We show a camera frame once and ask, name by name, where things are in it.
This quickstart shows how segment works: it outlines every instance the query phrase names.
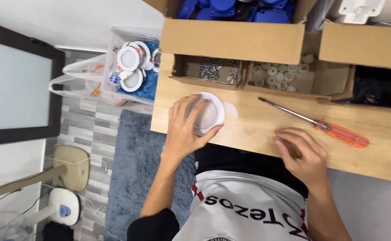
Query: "person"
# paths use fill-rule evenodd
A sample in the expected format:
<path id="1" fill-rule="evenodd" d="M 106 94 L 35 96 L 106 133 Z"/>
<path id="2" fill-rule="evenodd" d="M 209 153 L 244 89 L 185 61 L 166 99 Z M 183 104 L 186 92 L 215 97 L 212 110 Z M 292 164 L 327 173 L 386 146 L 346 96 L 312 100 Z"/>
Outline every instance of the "person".
<path id="1" fill-rule="evenodd" d="M 274 140 L 281 159 L 208 143 L 222 126 L 204 136 L 193 133 L 202 101 L 186 117 L 199 95 L 183 97 L 169 110 L 166 144 L 158 171 L 131 223 L 128 241 L 350 241 L 332 197 L 327 152 L 307 132 L 285 128 Z M 301 153 L 293 157 L 284 141 Z M 170 210 L 176 169 L 194 152 L 198 162 L 191 215 L 179 229 Z M 305 225 L 305 206 L 307 223 Z"/>

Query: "plastic storage basket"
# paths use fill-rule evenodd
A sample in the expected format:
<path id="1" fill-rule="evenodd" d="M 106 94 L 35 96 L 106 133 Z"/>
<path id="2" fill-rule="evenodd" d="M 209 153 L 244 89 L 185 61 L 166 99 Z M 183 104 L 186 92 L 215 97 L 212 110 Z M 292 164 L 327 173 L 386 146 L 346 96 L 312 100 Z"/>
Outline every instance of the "plastic storage basket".
<path id="1" fill-rule="evenodd" d="M 109 80 L 111 74 L 118 71 L 117 68 L 117 53 L 125 42 L 130 41 L 151 41 L 160 43 L 161 29 L 155 28 L 143 28 L 143 27 L 118 27 L 114 26 L 111 28 L 113 32 L 111 43 L 108 47 L 107 60 L 105 63 L 105 73 L 101 85 L 101 90 L 105 93 L 113 94 L 120 98 L 133 100 L 150 106 L 154 105 L 154 101 L 134 96 L 117 91 L 119 84 L 114 84 Z"/>

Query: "frosted glass panel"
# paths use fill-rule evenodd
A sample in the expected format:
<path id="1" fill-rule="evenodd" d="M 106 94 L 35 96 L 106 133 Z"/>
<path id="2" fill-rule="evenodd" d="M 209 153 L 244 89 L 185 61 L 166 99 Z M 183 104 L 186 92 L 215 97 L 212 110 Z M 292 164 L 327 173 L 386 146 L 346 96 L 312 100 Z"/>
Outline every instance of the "frosted glass panel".
<path id="1" fill-rule="evenodd" d="M 52 60 L 0 44 L 0 129 L 48 126 Z"/>

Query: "screwdriver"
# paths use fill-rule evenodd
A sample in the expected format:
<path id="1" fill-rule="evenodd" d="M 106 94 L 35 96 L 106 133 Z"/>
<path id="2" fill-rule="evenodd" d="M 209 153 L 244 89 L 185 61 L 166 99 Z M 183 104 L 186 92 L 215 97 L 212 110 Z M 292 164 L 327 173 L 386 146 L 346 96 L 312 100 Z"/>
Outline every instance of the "screwdriver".
<path id="1" fill-rule="evenodd" d="M 267 104 L 270 104 L 274 107 L 277 107 L 281 110 L 284 110 L 286 112 L 289 112 L 291 114 L 294 114 L 298 117 L 301 117 L 303 119 L 305 119 L 306 121 L 310 121 L 311 123 L 313 123 L 315 125 L 315 128 L 316 129 L 321 129 L 323 130 L 324 132 L 326 132 L 326 134 L 330 135 L 330 136 L 333 136 L 337 139 L 340 139 L 344 142 L 347 142 L 348 144 L 351 144 L 355 147 L 358 147 L 360 149 L 362 148 L 365 148 L 369 145 L 369 140 L 368 138 L 366 137 L 363 137 L 361 135 L 358 135 L 354 132 L 351 132 L 347 129 L 344 129 L 342 127 L 339 127 L 337 125 L 334 125 L 334 124 L 329 124 L 329 123 L 326 123 L 324 120 L 322 119 L 319 119 L 319 120 L 312 120 L 310 118 L 307 118 L 299 113 L 295 113 L 291 110 L 288 110 L 287 108 L 285 107 L 282 107 L 282 106 L 279 106 L 271 101 L 267 101 L 266 99 L 263 99 L 261 97 L 258 97 L 258 100 L 262 101 L 262 102 L 265 102 Z"/>

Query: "dark door frame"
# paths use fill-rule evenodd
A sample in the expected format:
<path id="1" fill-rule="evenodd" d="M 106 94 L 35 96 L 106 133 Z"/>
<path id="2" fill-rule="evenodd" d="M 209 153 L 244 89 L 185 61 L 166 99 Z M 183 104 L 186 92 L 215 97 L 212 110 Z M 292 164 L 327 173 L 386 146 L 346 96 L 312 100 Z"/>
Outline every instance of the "dark door frame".
<path id="1" fill-rule="evenodd" d="M 21 35 L 0 26 L 0 44 L 49 58 L 53 61 L 51 66 L 51 79 L 62 75 L 65 58 L 64 52 L 55 49 L 45 42 Z M 61 90 L 62 85 L 53 85 L 53 88 L 55 90 Z M 61 108 L 62 97 L 50 93 L 48 126 L 0 129 L 0 144 L 58 136 L 60 131 Z"/>

